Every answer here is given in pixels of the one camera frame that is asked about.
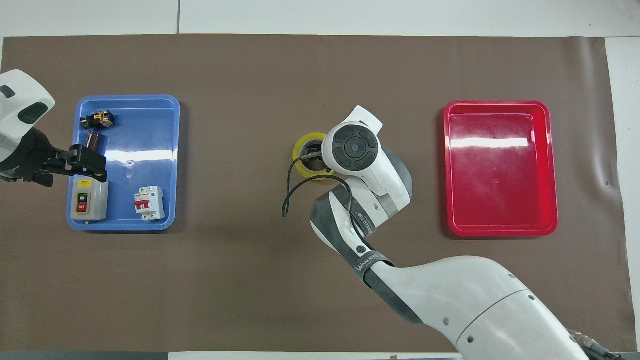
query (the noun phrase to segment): blue tray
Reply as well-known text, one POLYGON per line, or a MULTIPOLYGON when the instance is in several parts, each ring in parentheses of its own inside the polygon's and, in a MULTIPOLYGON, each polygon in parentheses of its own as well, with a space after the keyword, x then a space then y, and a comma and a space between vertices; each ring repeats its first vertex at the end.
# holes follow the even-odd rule
POLYGON ((107 218, 88 224, 71 220, 74 176, 69 179, 67 222, 85 231, 165 230, 175 219, 180 103, 170 95, 85 97, 76 108, 73 143, 84 145, 88 134, 80 118, 100 110, 115 118, 112 127, 92 129, 102 135, 98 152, 107 158, 107 218), (133 198, 141 187, 154 185, 163 189, 165 218, 142 221, 133 198))

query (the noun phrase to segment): capacitor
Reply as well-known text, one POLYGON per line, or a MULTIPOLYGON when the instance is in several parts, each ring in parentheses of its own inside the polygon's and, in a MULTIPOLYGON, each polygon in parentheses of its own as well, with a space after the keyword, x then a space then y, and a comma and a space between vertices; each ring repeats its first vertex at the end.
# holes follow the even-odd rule
POLYGON ((89 134, 86 136, 86 141, 84 142, 84 146, 89 148, 89 150, 93 152, 98 152, 98 146, 100 146, 100 135, 95 131, 89 131, 89 134))

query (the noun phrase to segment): electrical box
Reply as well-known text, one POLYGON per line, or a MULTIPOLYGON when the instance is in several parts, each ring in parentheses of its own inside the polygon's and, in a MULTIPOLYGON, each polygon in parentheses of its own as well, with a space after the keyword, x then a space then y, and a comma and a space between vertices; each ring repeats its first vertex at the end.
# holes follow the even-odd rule
POLYGON ((142 216, 142 220, 160 220, 164 218, 162 203, 162 188, 157 186, 145 186, 140 188, 133 202, 136 213, 142 216))
POLYGON ((86 176, 75 176, 69 209, 72 220, 99 221, 107 217, 109 181, 101 183, 86 176))

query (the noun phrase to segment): black strap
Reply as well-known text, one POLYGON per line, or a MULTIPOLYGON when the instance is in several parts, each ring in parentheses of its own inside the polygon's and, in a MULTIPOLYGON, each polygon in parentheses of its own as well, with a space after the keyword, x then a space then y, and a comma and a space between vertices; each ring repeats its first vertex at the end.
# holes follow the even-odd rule
POLYGON ((390 266, 395 266, 391 260, 387 259, 383 254, 380 254, 377 251, 369 251, 356 261, 355 265, 353 265, 353 270, 356 272, 360 280, 364 281, 364 274, 373 266, 373 264, 379 261, 384 261, 390 266))

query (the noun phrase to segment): red tray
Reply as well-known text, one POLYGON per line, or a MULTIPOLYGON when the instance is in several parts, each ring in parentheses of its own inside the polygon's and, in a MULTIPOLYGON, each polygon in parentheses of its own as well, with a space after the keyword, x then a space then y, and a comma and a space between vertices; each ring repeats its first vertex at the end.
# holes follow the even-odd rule
POLYGON ((538 101, 454 101, 444 111, 449 227, 459 236, 543 236, 557 227, 549 110, 538 101))

